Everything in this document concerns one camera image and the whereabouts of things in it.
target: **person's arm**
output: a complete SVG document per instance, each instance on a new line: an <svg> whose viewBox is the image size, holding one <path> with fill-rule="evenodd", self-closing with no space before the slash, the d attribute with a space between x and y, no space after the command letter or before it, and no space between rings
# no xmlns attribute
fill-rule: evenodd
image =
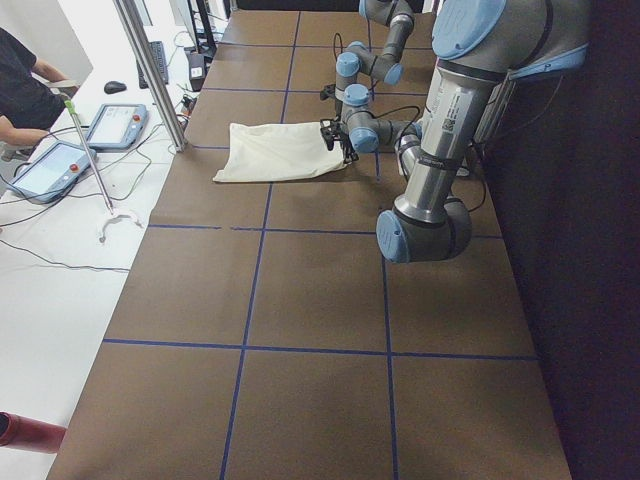
<svg viewBox="0 0 640 480"><path fill-rule="evenodd" d="M36 128L15 128L11 120L4 115L0 116L0 141L10 145L32 147L48 133L46 130Z"/></svg>
<svg viewBox="0 0 640 480"><path fill-rule="evenodd" d="M64 73L51 65L49 62L42 60L41 58L36 59L36 63L34 63L33 67L31 67L31 71L37 75L40 75L45 80L49 80L50 82L68 80L67 76Z"/></svg>

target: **tablet screen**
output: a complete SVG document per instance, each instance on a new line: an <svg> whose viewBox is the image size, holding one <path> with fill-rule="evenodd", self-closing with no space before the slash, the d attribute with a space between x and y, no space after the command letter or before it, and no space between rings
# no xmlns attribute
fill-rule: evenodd
<svg viewBox="0 0 640 480"><path fill-rule="evenodd" d="M92 144L118 144L122 142L136 111L133 105L109 105L91 132Z"/></svg>
<svg viewBox="0 0 640 480"><path fill-rule="evenodd" d="M69 172L69 166L77 164L84 155L84 150L59 144L45 152L44 157L38 159L22 177L13 182L13 186L30 194L47 193L65 172Z"/></svg>

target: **person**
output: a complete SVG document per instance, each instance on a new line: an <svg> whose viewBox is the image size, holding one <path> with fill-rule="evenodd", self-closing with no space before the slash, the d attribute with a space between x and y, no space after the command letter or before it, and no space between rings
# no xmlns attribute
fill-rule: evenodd
<svg viewBox="0 0 640 480"><path fill-rule="evenodd" d="M50 82L67 80L0 27L0 141L36 145L64 109L62 98L32 73Z"/></svg>

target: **white wall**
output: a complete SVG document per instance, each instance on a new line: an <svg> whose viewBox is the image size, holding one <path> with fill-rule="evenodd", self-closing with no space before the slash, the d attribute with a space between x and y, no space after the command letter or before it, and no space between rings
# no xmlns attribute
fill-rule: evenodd
<svg viewBox="0 0 640 480"><path fill-rule="evenodd" d="M91 72L91 62L55 0L2 0L0 26L70 78L82 82Z"/></svg>

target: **red bottle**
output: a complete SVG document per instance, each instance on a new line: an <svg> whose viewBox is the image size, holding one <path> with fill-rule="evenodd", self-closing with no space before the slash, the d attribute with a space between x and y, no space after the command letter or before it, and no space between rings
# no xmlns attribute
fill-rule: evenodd
<svg viewBox="0 0 640 480"><path fill-rule="evenodd" d="M58 453L67 429L13 413L0 412L0 447Z"/></svg>

